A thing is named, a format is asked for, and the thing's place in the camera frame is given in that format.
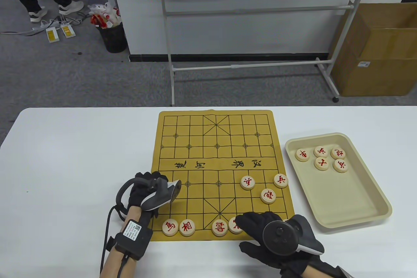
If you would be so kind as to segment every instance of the cardboard box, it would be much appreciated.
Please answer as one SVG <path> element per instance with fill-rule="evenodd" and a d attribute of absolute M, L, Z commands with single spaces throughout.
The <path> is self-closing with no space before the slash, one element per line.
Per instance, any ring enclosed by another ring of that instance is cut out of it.
<path fill-rule="evenodd" d="M 361 4 L 332 77 L 342 96 L 408 94 L 417 81 L 417 4 Z"/>

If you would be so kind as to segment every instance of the black baseboard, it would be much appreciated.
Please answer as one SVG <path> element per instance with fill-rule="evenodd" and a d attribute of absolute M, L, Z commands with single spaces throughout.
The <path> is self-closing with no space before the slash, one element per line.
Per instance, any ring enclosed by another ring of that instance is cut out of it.
<path fill-rule="evenodd" d="M 264 62 L 327 60 L 328 53 L 173 54 L 173 62 Z M 168 62 L 167 54 L 131 54 L 131 62 Z"/>

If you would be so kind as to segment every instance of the white label on box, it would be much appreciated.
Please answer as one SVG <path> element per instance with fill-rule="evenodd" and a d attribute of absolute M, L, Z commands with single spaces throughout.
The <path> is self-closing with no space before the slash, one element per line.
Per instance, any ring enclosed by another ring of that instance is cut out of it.
<path fill-rule="evenodd" d="M 129 239 L 135 241 L 137 238 L 137 235 L 140 232 L 140 229 L 142 229 L 142 227 L 136 223 L 134 223 L 133 221 L 129 221 L 128 225 L 126 226 L 123 235 L 125 237 L 128 237 Z"/>
<path fill-rule="evenodd" d="M 358 67 L 369 67 L 371 62 L 359 62 Z"/>

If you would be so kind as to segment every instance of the shoe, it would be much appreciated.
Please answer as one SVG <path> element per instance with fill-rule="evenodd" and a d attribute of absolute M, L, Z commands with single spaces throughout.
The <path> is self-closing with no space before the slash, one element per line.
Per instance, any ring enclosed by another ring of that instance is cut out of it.
<path fill-rule="evenodd" d="M 63 7 L 62 5 L 58 5 L 59 14 L 68 15 L 74 12 L 78 12 L 82 10 L 84 7 L 84 2 L 82 1 L 72 1 L 68 6 Z"/>
<path fill-rule="evenodd" d="M 29 12 L 30 22 L 39 23 L 46 13 L 48 13 L 48 10 L 45 7 L 40 7 L 40 11 L 38 12 Z"/>

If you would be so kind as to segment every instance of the beige plastic tray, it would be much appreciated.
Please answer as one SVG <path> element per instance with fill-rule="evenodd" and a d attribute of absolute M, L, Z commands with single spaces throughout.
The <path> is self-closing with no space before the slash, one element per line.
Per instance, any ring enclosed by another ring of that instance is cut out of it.
<path fill-rule="evenodd" d="M 349 165 L 346 173 L 333 168 L 329 153 L 329 169 L 320 171 L 314 166 L 314 147 L 322 145 L 332 150 L 341 147 Z M 350 139 L 341 133 L 292 139 L 285 145 L 288 156 L 306 194 L 314 217 L 326 228 L 351 226 L 388 218 L 392 206 L 372 177 Z M 295 158 L 298 149 L 310 152 L 307 162 Z"/>

